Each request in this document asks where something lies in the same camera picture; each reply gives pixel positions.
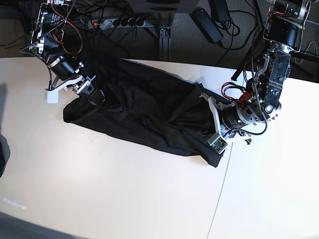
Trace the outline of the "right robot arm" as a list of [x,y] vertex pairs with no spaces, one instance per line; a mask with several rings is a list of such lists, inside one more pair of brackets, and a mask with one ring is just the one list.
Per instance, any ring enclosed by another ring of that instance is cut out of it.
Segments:
[[[46,90],[48,103],[58,102],[61,90],[72,90],[77,95],[92,96],[95,76],[83,76],[82,61],[77,59],[83,48],[83,39],[79,29],[69,19],[75,7],[74,0],[45,0],[39,5],[39,13],[31,32],[30,43],[20,49],[20,53],[35,57],[45,64],[49,71],[49,83]],[[64,41],[66,27],[78,34],[79,49],[72,52]]]

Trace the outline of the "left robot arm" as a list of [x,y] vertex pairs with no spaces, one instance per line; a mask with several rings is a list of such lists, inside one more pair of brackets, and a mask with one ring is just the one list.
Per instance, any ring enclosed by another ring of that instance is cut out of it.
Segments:
[[312,3],[312,0],[270,1],[267,19],[256,40],[265,48],[251,61],[251,79],[243,70],[245,86],[234,82],[222,85],[221,94],[230,101],[227,105],[201,94],[208,101],[214,119],[215,133],[208,144],[217,152],[223,151],[237,134],[250,144],[253,133],[244,127],[259,123],[268,126],[277,117],[283,83],[291,71],[291,58],[300,53]]

